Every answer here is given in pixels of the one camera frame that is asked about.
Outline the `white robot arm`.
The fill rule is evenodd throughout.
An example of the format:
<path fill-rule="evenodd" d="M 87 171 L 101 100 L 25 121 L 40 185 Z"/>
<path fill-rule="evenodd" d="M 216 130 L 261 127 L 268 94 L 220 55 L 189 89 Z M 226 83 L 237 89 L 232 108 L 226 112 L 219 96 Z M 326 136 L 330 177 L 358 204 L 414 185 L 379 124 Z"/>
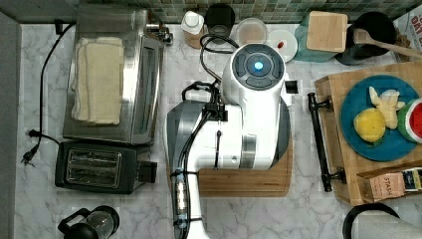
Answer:
<path fill-rule="evenodd" d="M 164 145 L 175 239 L 209 239 L 203 226 L 199 171 L 268 170 L 288 149 L 291 125 L 282 98 L 286 64 L 274 48 L 247 44 L 228 60 L 219 83 L 195 82 L 207 102 L 184 98 L 165 118 Z"/>

